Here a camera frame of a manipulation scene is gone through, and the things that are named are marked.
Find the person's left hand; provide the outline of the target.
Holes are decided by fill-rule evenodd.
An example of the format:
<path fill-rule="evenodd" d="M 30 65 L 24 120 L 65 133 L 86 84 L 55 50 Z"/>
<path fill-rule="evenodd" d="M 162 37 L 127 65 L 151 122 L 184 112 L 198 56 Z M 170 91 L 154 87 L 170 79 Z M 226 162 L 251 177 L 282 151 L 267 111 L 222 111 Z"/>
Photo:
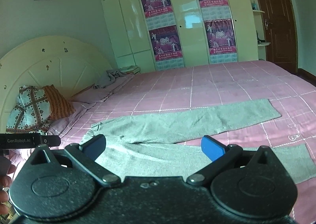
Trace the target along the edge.
<path fill-rule="evenodd" d="M 6 176 L 1 176 L 1 186 L 3 188 L 8 188 L 12 184 L 12 178 L 9 177 L 9 174 L 14 173 L 16 171 L 16 166 L 11 164 L 10 168 L 8 169 L 8 174 Z M 0 215 L 8 214 L 8 207 L 4 204 L 8 202 L 9 197 L 8 193 L 1 189 L 0 193 Z"/>

